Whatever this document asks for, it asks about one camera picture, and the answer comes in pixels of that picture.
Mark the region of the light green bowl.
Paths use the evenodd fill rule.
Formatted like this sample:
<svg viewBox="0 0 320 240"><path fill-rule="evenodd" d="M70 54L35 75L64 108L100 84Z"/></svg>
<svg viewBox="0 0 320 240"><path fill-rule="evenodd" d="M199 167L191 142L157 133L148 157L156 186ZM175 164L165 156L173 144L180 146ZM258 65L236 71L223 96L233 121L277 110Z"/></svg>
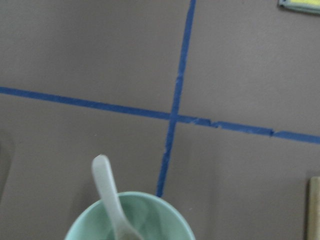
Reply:
<svg viewBox="0 0 320 240"><path fill-rule="evenodd" d="M194 240L185 218L171 204L155 195L127 191L118 194L130 224L145 240ZM66 240L114 240L110 217L101 200L90 205L74 221Z"/></svg>

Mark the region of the grey yellow folded cloth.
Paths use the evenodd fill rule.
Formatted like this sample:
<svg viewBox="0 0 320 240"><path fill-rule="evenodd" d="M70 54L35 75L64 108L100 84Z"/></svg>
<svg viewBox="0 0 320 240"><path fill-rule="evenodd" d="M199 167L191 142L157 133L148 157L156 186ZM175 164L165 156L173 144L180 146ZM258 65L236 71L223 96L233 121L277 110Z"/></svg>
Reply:
<svg viewBox="0 0 320 240"><path fill-rule="evenodd" d="M278 5L292 11L320 14L320 0L279 0Z"/></svg>

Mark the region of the white ceramic spoon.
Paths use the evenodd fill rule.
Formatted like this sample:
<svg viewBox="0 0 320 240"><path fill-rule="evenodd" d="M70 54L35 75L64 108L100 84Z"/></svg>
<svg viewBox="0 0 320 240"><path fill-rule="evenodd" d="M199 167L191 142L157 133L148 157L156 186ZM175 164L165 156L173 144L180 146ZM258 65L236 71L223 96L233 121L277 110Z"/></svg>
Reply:
<svg viewBox="0 0 320 240"><path fill-rule="evenodd" d="M91 164L96 189L110 219L116 240L141 240L143 237L128 221L118 196L112 167L107 156L96 156Z"/></svg>

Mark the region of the bamboo cutting board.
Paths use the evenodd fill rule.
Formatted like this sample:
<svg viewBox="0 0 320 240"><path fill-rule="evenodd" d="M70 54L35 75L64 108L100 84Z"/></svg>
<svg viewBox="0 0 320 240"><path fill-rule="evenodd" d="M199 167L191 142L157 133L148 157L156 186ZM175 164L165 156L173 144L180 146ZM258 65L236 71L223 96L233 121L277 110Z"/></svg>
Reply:
<svg viewBox="0 0 320 240"><path fill-rule="evenodd" d="M320 177L309 182L307 240L320 240Z"/></svg>

